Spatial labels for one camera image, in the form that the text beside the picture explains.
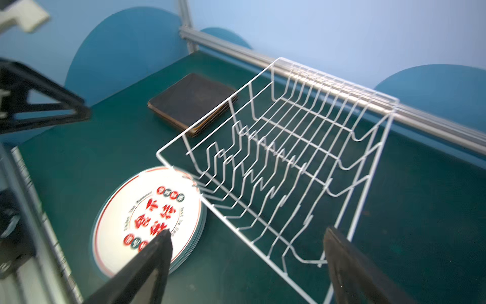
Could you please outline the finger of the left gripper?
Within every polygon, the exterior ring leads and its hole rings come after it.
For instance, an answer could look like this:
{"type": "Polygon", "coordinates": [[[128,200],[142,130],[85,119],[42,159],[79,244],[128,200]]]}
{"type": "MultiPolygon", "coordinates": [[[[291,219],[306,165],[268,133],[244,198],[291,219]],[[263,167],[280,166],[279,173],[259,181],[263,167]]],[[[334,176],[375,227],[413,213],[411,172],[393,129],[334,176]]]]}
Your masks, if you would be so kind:
{"type": "Polygon", "coordinates": [[[88,120],[85,101],[28,66],[1,59],[1,134],[88,120]]]}

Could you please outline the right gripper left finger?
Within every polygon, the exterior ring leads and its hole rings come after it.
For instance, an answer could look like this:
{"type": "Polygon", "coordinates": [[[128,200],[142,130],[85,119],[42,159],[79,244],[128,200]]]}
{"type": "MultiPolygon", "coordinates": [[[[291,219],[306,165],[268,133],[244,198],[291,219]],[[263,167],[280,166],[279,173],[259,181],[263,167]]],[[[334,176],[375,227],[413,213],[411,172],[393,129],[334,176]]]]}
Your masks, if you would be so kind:
{"type": "Polygon", "coordinates": [[[153,285],[145,292],[144,297],[148,303],[161,303],[168,281],[172,253],[171,234],[165,229],[116,276],[84,300],[84,303],[131,303],[153,274],[153,285]]]}

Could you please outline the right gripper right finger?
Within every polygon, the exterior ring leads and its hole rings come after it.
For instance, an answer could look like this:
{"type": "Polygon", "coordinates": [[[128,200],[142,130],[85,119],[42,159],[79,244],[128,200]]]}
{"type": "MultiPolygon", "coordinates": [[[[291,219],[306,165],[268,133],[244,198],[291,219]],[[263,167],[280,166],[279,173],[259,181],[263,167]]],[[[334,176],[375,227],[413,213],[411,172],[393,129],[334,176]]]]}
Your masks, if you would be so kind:
{"type": "Polygon", "coordinates": [[[327,228],[323,247],[336,303],[416,302],[336,228],[327,228]]]}

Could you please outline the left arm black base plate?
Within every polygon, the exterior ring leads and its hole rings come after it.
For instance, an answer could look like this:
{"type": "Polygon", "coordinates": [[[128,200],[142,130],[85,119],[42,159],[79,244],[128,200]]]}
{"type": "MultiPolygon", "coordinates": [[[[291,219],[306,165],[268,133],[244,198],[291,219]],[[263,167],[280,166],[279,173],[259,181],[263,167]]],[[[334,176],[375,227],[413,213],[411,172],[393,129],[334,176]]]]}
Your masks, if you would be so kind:
{"type": "Polygon", "coordinates": [[[1,191],[1,279],[7,278],[36,256],[34,242],[15,194],[1,191]]]}

